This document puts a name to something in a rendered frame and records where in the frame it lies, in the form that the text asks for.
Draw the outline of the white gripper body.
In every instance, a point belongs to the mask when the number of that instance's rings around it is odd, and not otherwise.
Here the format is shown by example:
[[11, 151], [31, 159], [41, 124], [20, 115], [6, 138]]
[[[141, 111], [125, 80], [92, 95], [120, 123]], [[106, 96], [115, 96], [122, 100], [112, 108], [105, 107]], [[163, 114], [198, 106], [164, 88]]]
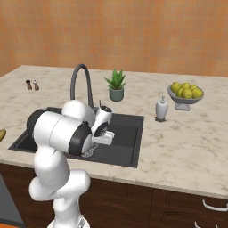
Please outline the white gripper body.
[[96, 136], [93, 134], [92, 142], [97, 144], [111, 145], [115, 134], [110, 131], [106, 131], [103, 135]]

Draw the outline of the dark grey sink basin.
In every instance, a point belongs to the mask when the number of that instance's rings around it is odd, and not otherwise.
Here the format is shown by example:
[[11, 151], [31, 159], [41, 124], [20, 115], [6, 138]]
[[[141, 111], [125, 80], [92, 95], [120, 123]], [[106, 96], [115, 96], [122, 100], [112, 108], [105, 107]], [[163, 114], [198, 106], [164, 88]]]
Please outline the dark grey sink basin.
[[[16, 151], [33, 151], [38, 175], [66, 174], [67, 157], [110, 165], [136, 167], [143, 131], [143, 117], [113, 114], [102, 106], [97, 119], [64, 116], [56, 110], [36, 110], [27, 131], [11, 146]], [[111, 145], [92, 142], [93, 134], [113, 132]]]

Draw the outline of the dark grey curved faucet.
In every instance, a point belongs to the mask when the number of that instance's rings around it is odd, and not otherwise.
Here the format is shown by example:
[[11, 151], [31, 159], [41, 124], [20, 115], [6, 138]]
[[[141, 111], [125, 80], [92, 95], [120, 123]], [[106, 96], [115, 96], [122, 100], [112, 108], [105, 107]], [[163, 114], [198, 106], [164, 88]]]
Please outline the dark grey curved faucet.
[[78, 72], [83, 69], [85, 72], [85, 78], [87, 83], [87, 98], [88, 98], [88, 106], [90, 106], [92, 109], [94, 108], [94, 101], [93, 101], [93, 93], [92, 93], [92, 85], [91, 85], [91, 78], [88, 71], [88, 68], [85, 64], [78, 64], [72, 74], [71, 81], [70, 81], [70, 99], [75, 100], [75, 86], [76, 86], [76, 80], [77, 80], [77, 74]]

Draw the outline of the green plant in grey pot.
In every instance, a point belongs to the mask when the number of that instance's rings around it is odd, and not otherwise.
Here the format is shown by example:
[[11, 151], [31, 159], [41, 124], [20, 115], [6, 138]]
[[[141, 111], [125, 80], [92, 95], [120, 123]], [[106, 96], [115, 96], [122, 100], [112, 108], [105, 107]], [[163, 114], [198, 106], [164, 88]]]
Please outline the green plant in grey pot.
[[123, 74], [123, 70], [117, 72], [115, 69], [112, 71], [111, 79], [105, 78], [109, 84], [110, 99], [113, 102], [120, 102], [124, 98], [124, 79], [125, 75]]

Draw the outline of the white soap dispenser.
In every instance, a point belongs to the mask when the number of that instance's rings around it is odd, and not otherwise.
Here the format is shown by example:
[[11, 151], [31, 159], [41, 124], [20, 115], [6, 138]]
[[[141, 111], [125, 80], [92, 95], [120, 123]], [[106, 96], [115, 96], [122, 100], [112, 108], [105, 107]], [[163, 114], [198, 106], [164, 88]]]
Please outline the white soap dispenser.
[[168, 109], [168, 103], [165, 100], [165, 97], [162, 97], [156, 103], [156, 118], [157, 118], [157, 120], [163, 121], [166, 118], [167, 109]]

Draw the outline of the dark wood cabinet door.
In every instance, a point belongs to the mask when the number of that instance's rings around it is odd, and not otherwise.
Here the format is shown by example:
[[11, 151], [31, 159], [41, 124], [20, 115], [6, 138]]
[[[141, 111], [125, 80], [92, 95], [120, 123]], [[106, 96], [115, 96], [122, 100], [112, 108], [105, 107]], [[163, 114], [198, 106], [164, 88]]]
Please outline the dark wood cabinet door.
[[29, 184], [35, 177], [34, 170], [0, 163], [0, 174], [25, 225], [29, 228], [46, 228], [54, 219], [53, 203], [30, 198]]
[[91, 228], [149, 228], [153, 189], [93, 179], [80, 197]]

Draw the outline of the grey fruit bowl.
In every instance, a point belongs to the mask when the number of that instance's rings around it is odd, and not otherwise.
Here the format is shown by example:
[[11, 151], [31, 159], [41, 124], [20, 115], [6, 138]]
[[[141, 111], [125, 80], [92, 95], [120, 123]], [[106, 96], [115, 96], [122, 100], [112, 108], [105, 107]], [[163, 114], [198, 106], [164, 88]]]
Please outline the grey fruit bowl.
[[198, 101], [203, 99], [203, 96], [201, 96], [200, 98], [196, 98], [196, 99], [179, 98], [175, 95], [175, 93], [172, 92], [170, 85], [167, 87], [167, 93], [169, 94], [171, 99], [175, 102], [176, 110], [190, 111], [192, 104], [195, 104]]

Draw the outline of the dark wood drawer front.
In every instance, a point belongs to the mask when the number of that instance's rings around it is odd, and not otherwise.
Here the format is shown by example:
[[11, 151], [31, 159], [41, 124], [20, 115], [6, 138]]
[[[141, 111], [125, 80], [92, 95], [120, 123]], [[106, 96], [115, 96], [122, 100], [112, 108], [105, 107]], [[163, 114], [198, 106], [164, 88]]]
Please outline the dark wood drawer front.
[[228, 228], [228, 212], [209, 210], [202, 200], [217, 208], [228, 204], [228, 199], [154, 189], [149, 228], [195, 228], [195, 221], [202, 228]]

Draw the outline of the dark grey appliance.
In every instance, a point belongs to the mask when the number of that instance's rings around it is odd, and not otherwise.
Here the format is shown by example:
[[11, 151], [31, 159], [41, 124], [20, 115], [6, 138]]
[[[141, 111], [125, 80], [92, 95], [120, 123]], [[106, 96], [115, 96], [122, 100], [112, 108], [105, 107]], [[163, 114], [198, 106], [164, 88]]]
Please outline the dark grey appliance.
[[26, 228], [3, 177], [0, 175], [0, 223], [18, 228]]

